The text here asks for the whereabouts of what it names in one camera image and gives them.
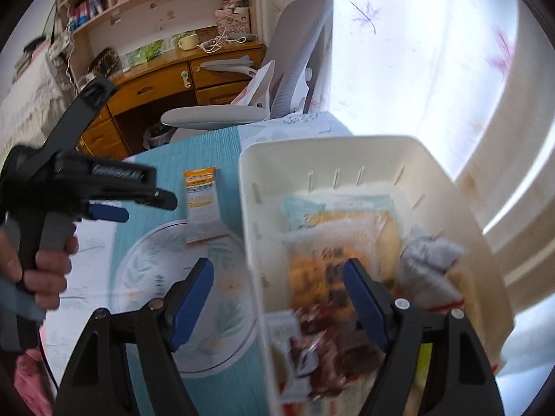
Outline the person's left hand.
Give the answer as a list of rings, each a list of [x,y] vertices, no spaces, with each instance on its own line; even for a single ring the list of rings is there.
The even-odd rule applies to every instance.
[[[67,289],[66,276],[71,271],[70,258],[78,252],[77,237],[69,237],[61,251],[42,250],[36,255],[37,269],[23,271],[18,253],[8,232],[1,229],[1,273],[12,282],[22,281],[32,291],[37,306],[50,311],[60,305],[60,295]]]

